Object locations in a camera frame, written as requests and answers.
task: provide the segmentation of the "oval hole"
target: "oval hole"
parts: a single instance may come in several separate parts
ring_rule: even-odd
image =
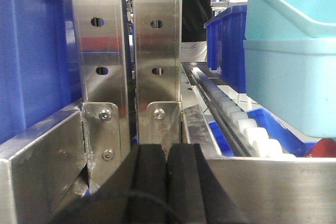
[[[91,20],[91,25],[96,26],[96,27],[103,26],[104,25],[104,20],[102,18],[94,17]]]
[[[151,27],[154,29],[160,29],[163,27],[163,22],[161,20],[153,20],[151,22]]]
[[[108,74],[109,70],[105,67],[97,67],[96,68],[96,73],[101,75],[101,76],[104,76],[106,74]]]
[[[152,73],[157,75],[157,76],[161,76],[161,75],[163,75],[163,68],[153,68]]]

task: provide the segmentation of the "person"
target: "person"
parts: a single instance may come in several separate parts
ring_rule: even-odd
[[[181,61],[205,61],[204,23],[213,17],[210,0],[182,0]]]

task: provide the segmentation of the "black shirt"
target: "black shirt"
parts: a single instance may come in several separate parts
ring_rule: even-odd
[[[205,41],[204,23],[213,17],[210,0],[182,1],[182,42]]]

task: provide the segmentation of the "white pants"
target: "white pants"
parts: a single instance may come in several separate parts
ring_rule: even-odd
[[[181,62],[206,61],[207,46],[206,41],[182,42]]]

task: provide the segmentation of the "black cable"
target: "black cable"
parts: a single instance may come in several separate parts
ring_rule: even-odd
[[[159,207],[161,207],[162,209],[164,209],[165,212],[169,214],[176,223],[179,223],[179,224],[185,223],[182,220],[182,218],[178,216],[177,213],[170,206],[168,206],[167,203],[164,202],[162,199],[158,198],[155,195],[145,193],[143,191],[138,191],[138,190],[115,190],[115,191],[111,191],[111,192],[108,192],[106,194],[101,194],[101,195],[93,194],[91,196],[84,197],[78,202],[78,204],[75,204],[71,208],[68,208],[66,212],[69,215],[69,214],[74,213],[77,210],[80,210],[85,205],[89,205],[89,204],[102,201],[102,200],[109,200],[111,198],[116,198],[116,197],[140,198],[144,200],[149,200],[155,203],[156,205],[158,205]]]

